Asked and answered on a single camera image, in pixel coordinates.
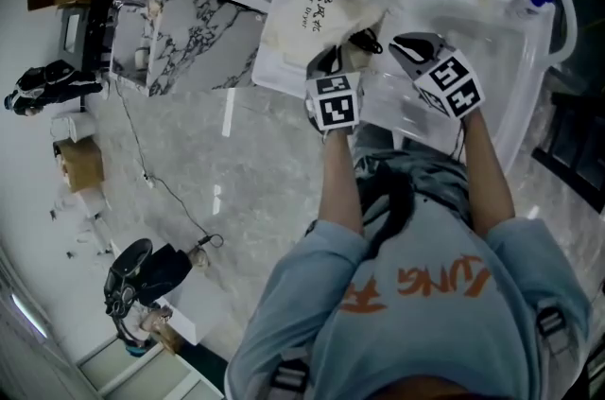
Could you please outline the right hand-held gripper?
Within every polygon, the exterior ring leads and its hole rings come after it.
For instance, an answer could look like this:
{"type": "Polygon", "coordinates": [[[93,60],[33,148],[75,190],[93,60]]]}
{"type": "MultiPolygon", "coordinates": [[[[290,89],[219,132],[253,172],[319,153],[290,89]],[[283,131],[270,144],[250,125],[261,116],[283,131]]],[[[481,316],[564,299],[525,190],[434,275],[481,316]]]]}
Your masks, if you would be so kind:
{"type": "Polygon", "coordinates": [[[389,53],[430,109],[450,119],[462,119],[485,102],[474,68],[461,50],[441,35],[396,35],[389,43],[389,53]]]}

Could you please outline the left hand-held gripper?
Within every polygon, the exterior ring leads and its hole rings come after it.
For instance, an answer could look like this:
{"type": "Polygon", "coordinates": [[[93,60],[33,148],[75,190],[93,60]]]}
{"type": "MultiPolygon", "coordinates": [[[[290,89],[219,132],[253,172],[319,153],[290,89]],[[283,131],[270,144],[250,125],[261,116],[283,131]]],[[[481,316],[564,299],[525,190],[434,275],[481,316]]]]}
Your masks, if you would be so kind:
{"type": "Polygon", "coordinates": [[[306,68],[304,108],[320,134],[351,132],[360,122],[361,72],[353,68],[343,47],[322,50],[306,68]]]}

